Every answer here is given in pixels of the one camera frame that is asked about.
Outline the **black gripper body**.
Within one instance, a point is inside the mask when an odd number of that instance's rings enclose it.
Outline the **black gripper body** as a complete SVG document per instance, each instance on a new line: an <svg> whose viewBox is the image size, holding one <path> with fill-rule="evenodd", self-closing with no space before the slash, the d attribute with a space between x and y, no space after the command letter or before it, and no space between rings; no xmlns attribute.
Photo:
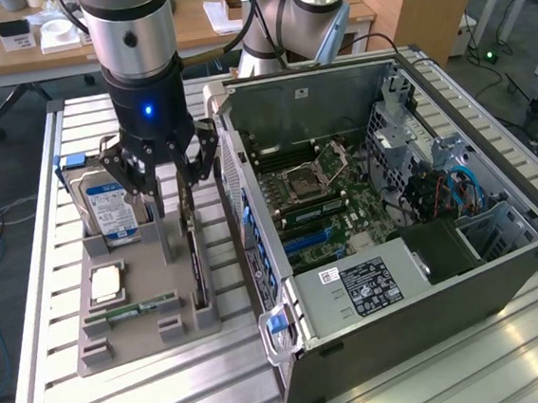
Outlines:
<svg viewBox="0 0 538 403"><path fill-rule="evenodd" d="M107 68L102 70L119 120L121 147L137 159L150 156L157 165L168 163L173 160L168 141L173 142L176 152L184 154L194 137L181 70L178 57L144 79L121 79Z"/></svg>

